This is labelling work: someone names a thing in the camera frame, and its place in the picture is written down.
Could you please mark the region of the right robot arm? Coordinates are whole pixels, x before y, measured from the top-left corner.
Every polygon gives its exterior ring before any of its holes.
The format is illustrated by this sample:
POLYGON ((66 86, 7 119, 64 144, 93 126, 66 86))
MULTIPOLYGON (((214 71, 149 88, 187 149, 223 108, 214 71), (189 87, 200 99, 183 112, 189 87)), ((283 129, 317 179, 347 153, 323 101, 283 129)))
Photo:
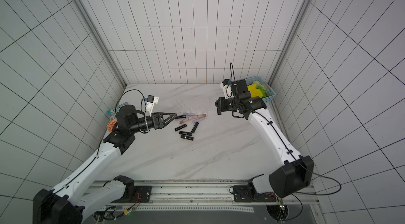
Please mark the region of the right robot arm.
POLYGON ((310 185, 314 162, 303 156, 282 133, 271 117, 266 104, 259 97, 240 100, 236 97, 219 97, 215 102, 217 114, 241 114, 258 131, 270 148, 269 183, 280 198, 296 193, 310 185))

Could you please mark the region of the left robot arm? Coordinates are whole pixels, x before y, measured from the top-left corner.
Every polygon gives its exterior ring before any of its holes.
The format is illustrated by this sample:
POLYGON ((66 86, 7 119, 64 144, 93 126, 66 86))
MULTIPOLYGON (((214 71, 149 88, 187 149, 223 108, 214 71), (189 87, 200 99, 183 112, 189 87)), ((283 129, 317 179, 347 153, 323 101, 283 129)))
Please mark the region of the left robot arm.
POLYGON ((34 224, 81 224, 107 204, 135 195, 134 182, 118 176, 104 187, 85 194, 96 178, 121 157, 138 132, 163 129, 177 117, 176 113, 154 112, 146 116, 133 105, 125 105, 116 114, 112 131, 101 140, 95 153, 70 176, 51 190, 42 189, 33 199, 34 224))

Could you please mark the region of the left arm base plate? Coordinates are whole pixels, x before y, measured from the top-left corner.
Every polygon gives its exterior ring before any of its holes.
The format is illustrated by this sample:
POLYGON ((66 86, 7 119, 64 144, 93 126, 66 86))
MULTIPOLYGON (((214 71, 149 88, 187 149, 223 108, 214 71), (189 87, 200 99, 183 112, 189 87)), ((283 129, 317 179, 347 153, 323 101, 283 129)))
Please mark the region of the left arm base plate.
POLYGON ((126 189, 125 202, 130 203, 148 203, 151 197, 152 186, 134 186, 130 185, 126 189))

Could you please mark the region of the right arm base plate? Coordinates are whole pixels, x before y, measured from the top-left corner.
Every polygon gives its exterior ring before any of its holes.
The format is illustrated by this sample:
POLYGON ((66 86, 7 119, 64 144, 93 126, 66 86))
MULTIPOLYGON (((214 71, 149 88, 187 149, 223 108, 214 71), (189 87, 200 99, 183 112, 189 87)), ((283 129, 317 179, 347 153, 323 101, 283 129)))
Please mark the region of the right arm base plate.
POLYGON ((272 193, 258 193, 253 186, 231 186, 229 192, 237 203, 276 202, 277 196, 272 193))

